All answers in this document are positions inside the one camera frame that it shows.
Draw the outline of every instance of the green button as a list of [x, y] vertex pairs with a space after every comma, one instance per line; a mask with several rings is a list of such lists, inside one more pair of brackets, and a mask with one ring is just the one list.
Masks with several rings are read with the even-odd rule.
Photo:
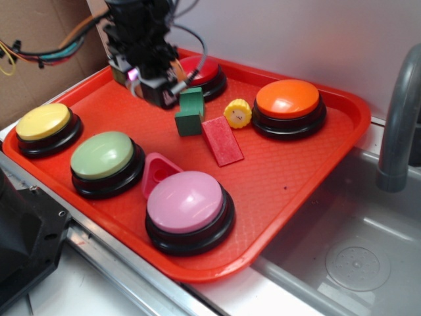
[[70, 160], [72, 170], [83, 179], [97, 180], [110, 176], [128, 164], [134, 147], [121, 132], [105, 132], [84, 141]]

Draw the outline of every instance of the white wall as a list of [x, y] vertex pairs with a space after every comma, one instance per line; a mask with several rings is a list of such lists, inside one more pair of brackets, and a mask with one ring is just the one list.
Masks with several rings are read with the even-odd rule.
[[[421, 42], [421, 0], [201, 0], [176, 22], [210, 55], [354, 93], [384, 119], [401, 63]], [[201, 49], [179, 30], [168, 39]]]

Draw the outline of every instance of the yellow toy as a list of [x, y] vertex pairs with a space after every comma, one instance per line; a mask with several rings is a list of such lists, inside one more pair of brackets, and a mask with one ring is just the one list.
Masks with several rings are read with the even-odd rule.
[[235, 99], [225, 108], [224, 116], [232, 128], [243, 128], [251, 121], [250, 105], [243, 99]]

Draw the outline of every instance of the plastic tray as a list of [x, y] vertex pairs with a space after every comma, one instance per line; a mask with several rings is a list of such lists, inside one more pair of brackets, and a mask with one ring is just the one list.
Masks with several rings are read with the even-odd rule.
[[[192, 53], [180, 50], [182, 57]], [[237, 98], [250, 105], [259, 89], [287, 77], [217, 59], [228, 77], [228, 89], [206, 104], [205, 120], [222, 115]], [[300, 205], [342, 160], [370, 124], [366, 103], [349, 93], [315, 86], [328, 107], [324, 127], [295, 141], [270, 140], [251, 125], [233, 130], [244, 160], [218, 167], [204, 137], [180, 137], [174, 115], [135, 98], [117, 84], [106, 68], [59, 96], [84, 124], [81, 138], [70, 148], [42, 159], [19, 152], [16, 132], [7, 136], [4, 152], [75, 208], [142, 256], [164, 274], [182, 282], [208, 282], [249, 266], [282, 229]], [[237, 220], [227, 240], [193, 257], [172, 257], [156, 250], [145, 231], [146, 200], [137, 184], [120, 196], [102, 200], [80, 197], [71, 183], [70, 157], [84, 140], [109, 130], [126, 133], [146, 153], [159, 152], [183, 170], [207, 172], [234, 199]]]

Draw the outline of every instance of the yellow button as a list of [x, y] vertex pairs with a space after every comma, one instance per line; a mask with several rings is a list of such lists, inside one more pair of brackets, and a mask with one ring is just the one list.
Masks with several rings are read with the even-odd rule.
[[41, 140], [53, 135], [70, 120], [68, 107], [52, 103], [26, 113], [16, 125], [16, 133], [23, 140]]

